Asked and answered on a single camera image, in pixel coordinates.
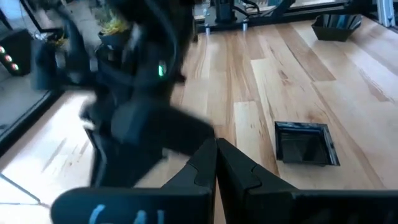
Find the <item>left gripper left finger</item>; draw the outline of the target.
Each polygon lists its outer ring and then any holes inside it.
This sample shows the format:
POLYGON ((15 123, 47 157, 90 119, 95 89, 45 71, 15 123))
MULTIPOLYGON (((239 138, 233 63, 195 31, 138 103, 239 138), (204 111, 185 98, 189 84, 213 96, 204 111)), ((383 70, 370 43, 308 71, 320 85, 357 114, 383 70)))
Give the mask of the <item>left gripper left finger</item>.
POLYGON ((217 143, 206 140, 161 188, 80 187, 59 196, 50 209, 54 224, 213 223, 217 143))

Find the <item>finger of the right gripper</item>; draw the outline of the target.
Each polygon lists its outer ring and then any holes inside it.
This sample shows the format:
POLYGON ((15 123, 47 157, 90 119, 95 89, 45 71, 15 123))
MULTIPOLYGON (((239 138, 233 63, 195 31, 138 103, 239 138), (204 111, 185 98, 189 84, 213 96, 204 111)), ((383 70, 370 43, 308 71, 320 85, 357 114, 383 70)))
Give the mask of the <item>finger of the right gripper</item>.
POLYGON ((154 99, 136 99, 114 112, 114 138, 137 147, 161 147, 193 155, 214 138, 211 124, 154 99))
POLYGON ((132 187, 162 159, 160 147, 122 145, 93 134, 93 186, 132 187))

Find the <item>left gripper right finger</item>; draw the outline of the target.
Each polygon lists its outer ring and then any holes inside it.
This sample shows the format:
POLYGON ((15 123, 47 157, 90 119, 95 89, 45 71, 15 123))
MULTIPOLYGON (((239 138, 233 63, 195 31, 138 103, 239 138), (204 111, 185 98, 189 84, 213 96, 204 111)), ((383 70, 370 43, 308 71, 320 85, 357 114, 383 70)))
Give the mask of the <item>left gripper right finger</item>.
POLYGON ((397 224, 395 190, 303 190, 217 139, 217 176, 227 223, 397 224))

